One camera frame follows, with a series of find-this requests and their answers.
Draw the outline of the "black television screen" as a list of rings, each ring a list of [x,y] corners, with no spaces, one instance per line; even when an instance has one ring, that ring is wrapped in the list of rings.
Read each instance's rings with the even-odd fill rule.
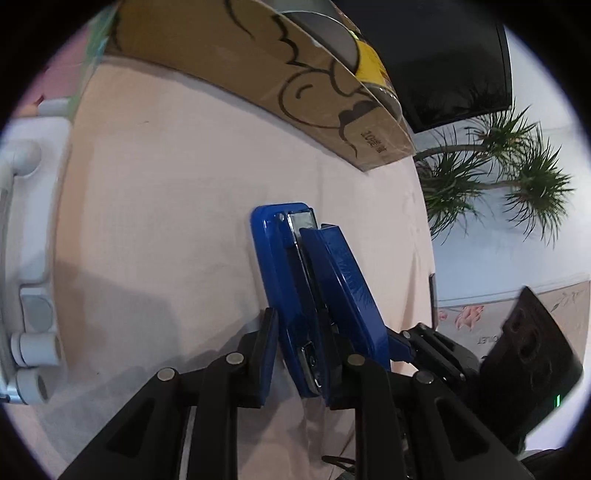
[[[415,133],[513,103],[503,25],[466,1],[338,1],[379,54]]]

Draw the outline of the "large open cardboard box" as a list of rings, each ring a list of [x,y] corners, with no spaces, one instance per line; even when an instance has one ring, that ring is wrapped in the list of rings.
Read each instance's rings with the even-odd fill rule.
[[[362,171],[415,152],[403,124],[346,66],[260,1],[121,1],[107,51],[235,94]]]

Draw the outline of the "blue stapler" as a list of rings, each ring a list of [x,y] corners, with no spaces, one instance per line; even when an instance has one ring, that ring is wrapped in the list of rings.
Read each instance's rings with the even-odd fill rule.
[[[318,224],[304,203],[256,207],[250,215],[267,302],[280,319],[280,349],[301,397],[332,402],[342,355],[390,366],[387,327],[342,229]]]

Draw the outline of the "spiky green potted plant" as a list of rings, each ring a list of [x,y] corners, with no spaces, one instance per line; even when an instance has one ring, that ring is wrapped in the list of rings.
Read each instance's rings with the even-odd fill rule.
[[[505,221],[525,238],[537,234],[554,244],[574,192],[572,176],[559,165],[559,147],[544,135],[526,108],[478,116],[461,136],[454,127],[436,132],[438,144],[414,156],[431,236],[479,220],[478,205],[502,194]]]

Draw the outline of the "silver metal tumbler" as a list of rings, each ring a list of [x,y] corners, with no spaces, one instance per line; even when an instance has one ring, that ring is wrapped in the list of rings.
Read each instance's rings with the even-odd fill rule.
[[[279,0],[271,2],[271,7],[301,27],[356,74],[360,64],[359,47],[331,1]]]

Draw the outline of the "yellow jar black lid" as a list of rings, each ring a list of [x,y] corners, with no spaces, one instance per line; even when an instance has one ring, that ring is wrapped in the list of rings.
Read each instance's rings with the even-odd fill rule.
[[[397,121],[403,117],[402,106],[390,76],[377,51],[365,39],[356,39],[359,66],[356,79],[365,85]]]

